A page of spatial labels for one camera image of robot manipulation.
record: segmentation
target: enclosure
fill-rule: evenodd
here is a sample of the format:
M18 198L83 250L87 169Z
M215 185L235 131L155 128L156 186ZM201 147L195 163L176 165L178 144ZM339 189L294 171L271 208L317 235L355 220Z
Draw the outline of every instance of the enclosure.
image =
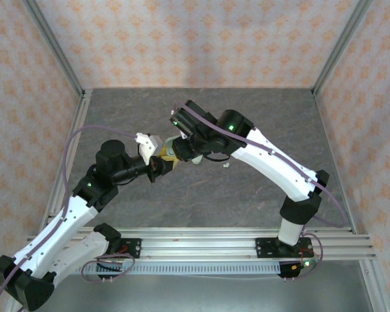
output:
M170 274L88 285L76 272L38 311L390 311L390 0L1 1L0 255L60 212L72 133L102 125L165 141L188 99L215 117L240 112L330 174L348 220L333 226L341 213L323 194L306 225L324 247L318 270L283 282L259 269L255 239L281 224L277 184L234 157L180 161L120 187L69 244L107 223L142 239L138 267ZM111 139L137 155L134 140L84 130L67 149L70 190ZM178 274L184 264L221 270ZM0 311L17 311L6 296Z

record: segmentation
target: metal corner post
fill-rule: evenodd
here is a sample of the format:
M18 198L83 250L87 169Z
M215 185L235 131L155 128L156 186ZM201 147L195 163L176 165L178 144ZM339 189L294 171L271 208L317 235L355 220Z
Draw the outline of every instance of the metal corner post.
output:
M337 43L335 44L335 47L332 49L332 52L330 56L328 57L321 73L319 74L319 77L312 89L312 94L314 96L317 96L319 92L322 90L322 87L324 86L324 83L330 76L331 72L333 71L335 65L337 64L338 60L341 58L341 55L346 49L347 44L349 43L352 35L355 33L359 23L363 19L366 11L369 9L370 4L372 3L372 0L359 0L356 8L354 9L353 13L350 16L350 19L345 25L344 30L342 31L341 35L339 36L339 39Z
M78 96L82 96L84 94L84 90L74 70L72 69L70 63L68 62L65 53L63 52L55 35L53 34L51 27L47 23L45 16L40 10L38 3L36 2L36 0L23 0L23 3L26 9L29 11L30 15L32 16L32 19L39 27L42 36L44 37L45 41L51 48L53 54L57 58L62 70L64 71L66 77L68 78L70 84L72 85L72 88L75 90Z

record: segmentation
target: gray floor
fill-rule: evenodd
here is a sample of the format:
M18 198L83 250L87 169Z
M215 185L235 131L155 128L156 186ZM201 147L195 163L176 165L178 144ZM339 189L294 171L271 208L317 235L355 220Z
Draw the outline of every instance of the gray floor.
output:
M295 282L248 278L130 275L91 285L69 276L38 312L372 311L357 261L323 262L314 274Z
M216 117L236 109L249 118L277 147L315 171L331 174L328 188L341 202L326 135L311 92L305 89L97 89L91 97L85 125L108 125L132 133L179 134L168 121L174 104L191 99ZM95 163L100 145L123 140L134 156L134 140L108 131L81 135L70 176L71 189ZM122 187L119 195L89 226L107 222L114 227L268 227L280 225L284 193L252 167L235 159L229 168L205 159L200 165L179 163L151 184L140 177ZM322 196L319 216L341 223L341 215ZM323 226L315 220L309 225Z

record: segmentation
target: robotic arm link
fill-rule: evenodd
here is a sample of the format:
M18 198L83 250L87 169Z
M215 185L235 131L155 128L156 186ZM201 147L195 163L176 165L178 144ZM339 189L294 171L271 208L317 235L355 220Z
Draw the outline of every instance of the robotic arm link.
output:
M276 248L281 254L288 254L295 248L303 226L315 215L321 202L321 190L315 185L325 187L329 175L323 170L314 172L298 164L235 110L225 110L216 119L194 102L187 101L172 112L170 121L181 131L181 136L172 143L180 161L223 153L254 167L285 191L287 196L280 210L282 221ZM5 285L5 290L29 311L42 306L54 288L78 267L100 255L119 251L121 235L107 224L95 227L84 240L64 250L68 241L118 194L118 186L142 175L154 183L157 177L174 169L176 161L164 157L158 136L137 133L135 140L139 145L138 155L134 157L125 152L125 146L119 140L106 141L96 153L96 163L74 188L68 212L63 215L61 211L13 257L0 257L1 285L24 260ZM62 223L55 231L60 220ZM52 236L27 258L26 255L30 255L29 252L52 231Z

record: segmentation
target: patterned wallpaper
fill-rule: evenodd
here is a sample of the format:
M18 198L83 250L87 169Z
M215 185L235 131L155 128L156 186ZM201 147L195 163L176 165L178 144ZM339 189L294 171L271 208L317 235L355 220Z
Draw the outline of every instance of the patterned wallpaper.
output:
M390 0L374 0L319 98L360 230L390 293Z
M309 88L357 0L38 2L85 88Z
M22 1L1 0L0 255L38 232L76 103Z

